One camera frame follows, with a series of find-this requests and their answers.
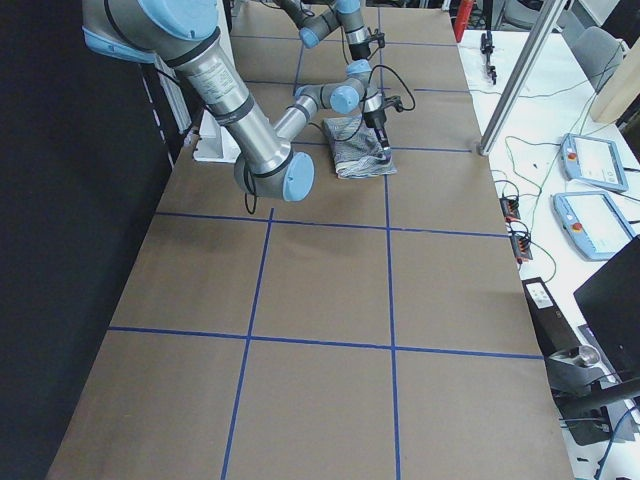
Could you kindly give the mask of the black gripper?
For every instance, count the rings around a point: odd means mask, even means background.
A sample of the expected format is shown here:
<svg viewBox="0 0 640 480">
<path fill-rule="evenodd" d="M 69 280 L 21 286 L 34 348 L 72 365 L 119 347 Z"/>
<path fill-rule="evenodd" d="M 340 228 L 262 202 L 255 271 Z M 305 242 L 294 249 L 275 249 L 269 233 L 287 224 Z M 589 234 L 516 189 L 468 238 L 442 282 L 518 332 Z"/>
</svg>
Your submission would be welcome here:
<svg viewBox="0 0 640 480">
<path fill-rule="evenodd" d="M 371 49 L 368 42 L 349 44 L 349 52 L 353 61 L 367 60 L 371 55 Z"/>
<path fill-rule="evenodd" d="M 389 144 L 386 131 L 386 113 L 383 109 L 372 110 L 364 113 L 364 121 L 368 128 L 373 129 L 387 161 L 392 159 L 392 149 Z"/>
</svg>

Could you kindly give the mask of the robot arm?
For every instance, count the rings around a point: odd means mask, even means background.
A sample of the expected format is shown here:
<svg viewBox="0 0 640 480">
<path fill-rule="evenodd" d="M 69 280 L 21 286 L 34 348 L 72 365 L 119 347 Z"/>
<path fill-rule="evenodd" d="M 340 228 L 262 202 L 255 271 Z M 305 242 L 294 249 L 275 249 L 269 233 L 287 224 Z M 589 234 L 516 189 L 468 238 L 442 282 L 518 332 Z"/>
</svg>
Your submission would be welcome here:
<svg viewBox="0 0 640 480">
<path fill-rule="evenodd" d="M 321 14 L 308 11 L 301 1 L 275 0 L 274 4 L 293 21 L 306 49 L 315 48 L 340 30 L 352 60 L 364 60 L 371 55 L 372 31 L 365 24 L 359 1 L 330 1 Z"/>
<path fill-rule="evenodd" d="M 256 196 L 300 201 L 312 188 L 314 165 L 291 141 L 315 114 L 322 109 L 348 114 L 361 108 L 365 125 L 389 161 L 385 110 L 392 102 L 376 85 L 367 60 L 370 43 L 382 44 L 384 35 L 366 26 L 359 2 L 333 1 L 312 16 L 296 1 L 278 5 L 298 27 L 307 48 L 342 30 L 352 62 L 340 83 L 301 87 L 276 124 L 270 124 L 223 51 L 214 1 L 85 1 L 83 32 L 87 47 L 96 53 L 148 64 L 161 58 L 182 73 L 238 144 L 234 175 L 240 188 Z"/>
</svg>

